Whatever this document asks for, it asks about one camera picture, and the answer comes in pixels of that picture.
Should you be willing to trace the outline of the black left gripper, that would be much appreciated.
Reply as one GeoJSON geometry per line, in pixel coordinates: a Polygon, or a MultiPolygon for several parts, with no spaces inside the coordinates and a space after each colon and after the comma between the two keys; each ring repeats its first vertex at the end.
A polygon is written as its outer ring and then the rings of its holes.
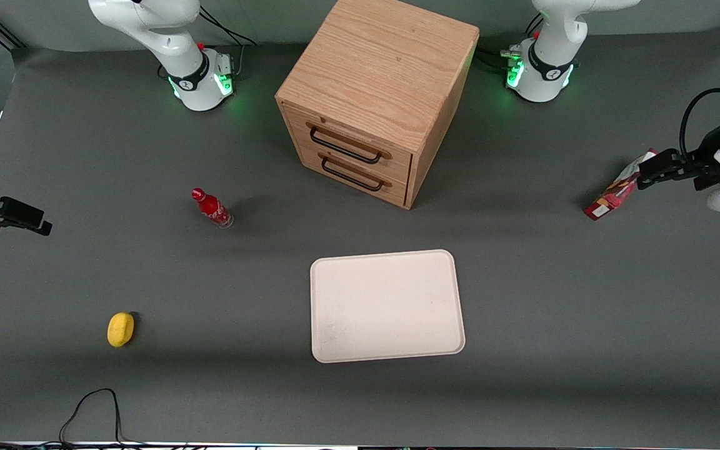
{"type": "MultiPolygon", "coordinates": [[[[720,150],[720,125],[709,131],[698,148],[689,153],[694,166],[692,185],[695,191],[720,185],[720,163],[715,159],[718,150],[720,150]]],[[[637,188],[643,191],[658,183],[689,179],[688,170],[689,162],[680,150],[666,149],[641,162],[637,188]]]]}

